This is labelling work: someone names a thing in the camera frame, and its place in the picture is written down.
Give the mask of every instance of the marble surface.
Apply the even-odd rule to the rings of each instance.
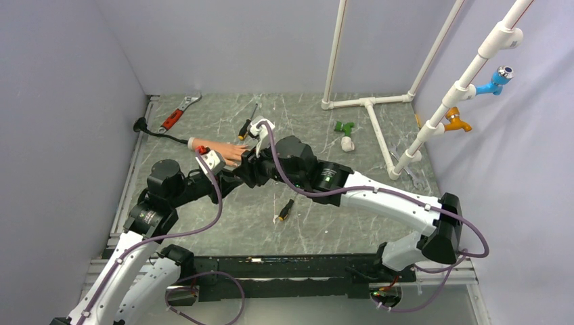
[[[335,100],[352,100],[377,94],[337,93]],[[422,162],[411,164],[413,171],[425,180],[424,189],[417,190],[408,175],[397,181],[389,179],[371,122],[365,108],[321,109],[321,94],[204,94],[191,105],[176,125],[168,131],[175,137],[200,137],[220,142],[239,143],[237,132],[251,114],[255,103],[258,114],[275,123],[278,139],[296,135],[313,148],[315,155],[347,165],[364,175],[402,190],[438,196],[439,191],[426,150],[421,149]],[[162,95],[157,109],[148,121],[156,131],[164,119],[181,103],[183,94]],[[410,103],[379,104],[375,106],[387,143],[405,150],[416,137],[418,127]],[[342,133],[333,131],[335,121],[354,122],[351,138],[354,152],[343,152]],[[254,145],[254,140],[247,144]],[[174,159],[187,173],[198,167],[192,153],[182,144],[150,137],[142,150],[143,159],[136,180],[137,195],[146,186],[152,165],[161,159]],[[276,213],[295,198],[289,218],[273,223]],[[171,233],[186,232],[208,224],[217,206],[202,198],[178,208],[179,221]],[[243,185],[223,201],[223,215],[211,229],[185,238],[164,241],[164,246],[176,243],[196,255],[263,255],[263,254],[327,254],[371,253],[385,241],[399,239],[411,229],[387,219],[384,215],[366,213],[359,209],[316,204],[295,193],[282,183],[269,181],[265,186],[250,189]]]

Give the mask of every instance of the metal tool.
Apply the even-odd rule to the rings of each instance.
[[[201,99],[201,93],[197,93],[193,96],[185,96],[181,104],[171,113],[171,115],[165,119],[162,126],[159,128],[158,133],[166,133],[171,127],[179,120],[183,112],[187,110],[193,103],[198,102]]]
[[[255,103],[255,108],[253,109],[253,113],[251,113],[251,117],[245,120],[245,123],[241,127],[241,130],[239,130],[239,134],[237,134],[237,137],[239,138],[239,140],[243,141],[247,137],[249,124],[251,124],[251,120],[253,119],[253,116],[255,116],[255,111],[257,111],[258,106],[259,105],[257,103]]]
[[[391,153],[391,156],[395,157],[395,159],[397,159],[397,162],[398,162],[399,161],[399,153],[397,152],[397,146],[395,144],[390,144],[390,146],[388,146],[388,148],[389,148],[389,152]],[[413,181],[413,185],[415,188],[418,188],[418,189],[424,188],[424,181],[422,179],[416,177],[416,175],[414,175],[413,171],[408,166],[405,166],[405,168],[403,168],[403,169],[411,177],[411,179]]]

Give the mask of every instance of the faucet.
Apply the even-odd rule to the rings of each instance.
[[[445,118],[450,122],[450,124],[445,125],[445,131],[463,129],[464,132],[469,132],[472,130],[472,127],[467,122],[464,122],[460,119],[460,113],[458,112],[458,108],[456,106],[448,110]]]
[[[513,70],[509,66],[499,66],[498,69],[492,74],[490,83],[477,86],[477,95],[483,93],[492,93],[494,95],[500,95],[502,92],[502,85],[506,85],[514,77],[512,74]]]

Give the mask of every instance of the mannequin hand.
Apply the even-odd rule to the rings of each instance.
[[[223,142],[209,141],[203,139],[194,139],[193,149],[198,146],[208,147],[211,150],[219,152],[225,159],[227,166],[236,167],[236,161],[241,161],[241,154],[247,150],[247,145],[224,144]]]

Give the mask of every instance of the white wall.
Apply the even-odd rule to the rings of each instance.
[[[435,60],[415,110],[428,119],[511,0],[473,1]],[[571,1],[535,1],[518,23],[524,43],[501,51],[474,80],[512,66],[501,96],[459,105],[474,128],[428,143],[442,191],[460,196],[464,215],[491,245],[476,260],[494,324],[572,324],[574,193],[574,28]],[[466,244],[480,251],[470,231]]]
[[[322,92],[338,2],[97,0],[151,94]],[[349,0],[334,90],[405,93],[453,3]]]
[[[0,9],[0,319],[49,324],[104,247],[145,95],[92,0]]]

